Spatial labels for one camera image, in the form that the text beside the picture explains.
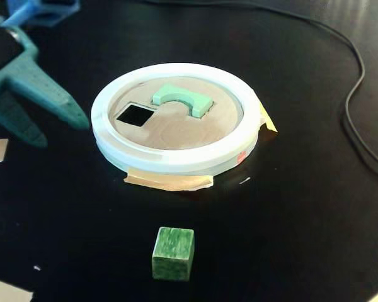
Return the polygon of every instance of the blue object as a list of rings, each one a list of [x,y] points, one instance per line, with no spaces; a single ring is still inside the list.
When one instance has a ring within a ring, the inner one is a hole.
[[[35,63],[38,48],[26,33],[18,27],[0,28],[1,33],[3,30],[22,46],[22,51],[0,67],[0,95],[7,90],[13,91],[57,115],[72,127],[88,129],[87,116],[74,98]],[[3,50],[9,44],[2,45]]]
[[[10,17],[2,26],[20,26],[23,23],[55,26],[80,10],[79,0],[7,0]]]

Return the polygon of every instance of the teal clamp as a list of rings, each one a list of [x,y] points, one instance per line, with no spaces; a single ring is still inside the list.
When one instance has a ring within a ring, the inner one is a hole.
[[[0,95],[0,125],[34,147],[45,148],[48,145],[46,136],[8,91]]]
[[[158,106],[170,101],[187,105],[190,108],[190,115],[195,118],[202,118],[213,105],[210,97],[171,84],[164,85],[152,96],[153,104]]]
[[[7,0],[10,17],[2,26],[20,26],[23,23],[55,26],[80,10],[79,0]]]
[[[88,129],[87,116],[73,97],[35,63],[38,48],[20,28],[8,30],[24,51],[0,69],[0,94],[9,89],[57,115],[73,128]]]

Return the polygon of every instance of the white ring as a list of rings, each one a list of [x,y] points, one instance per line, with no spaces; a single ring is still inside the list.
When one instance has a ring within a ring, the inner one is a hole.
[[[239,125],[221,140],[199,148],[160,150],[144,147],[121,136],[109,120],[109,109],[126,90],[160,77],[196,77],[230,91],[243,107]],[[244,81],[223,70],[198,64],[170,63],[129,72],[107,85],[96,97],[91,121],[103,155],[118,168],[129,167],[164,174],[217,175],[238,164],[237,156],[253,150],[260,128],[259,99]]]

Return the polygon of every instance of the green arch piece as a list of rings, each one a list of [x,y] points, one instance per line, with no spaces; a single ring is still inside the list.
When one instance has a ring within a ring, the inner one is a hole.
[[[152,96],[153,104],[158,106],[170,101],[187,105],[190,108],[190,115],[195,118],[202,118],[213,105],[210,97],[171,84],[165,84]]]

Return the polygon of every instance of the green foam block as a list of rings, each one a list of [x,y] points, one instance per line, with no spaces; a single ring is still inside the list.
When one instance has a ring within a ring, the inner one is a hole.
[[[195,252],[195,232],[184,228],[159,228],[152,253],[154,279],[189,281]]]
[[[213,105],[210,97],[171,84],[165,84],[152,96],[153,104],[158,106],[170,101],[187,105],[190,108],[190,115],[195,118],[202,118]]]

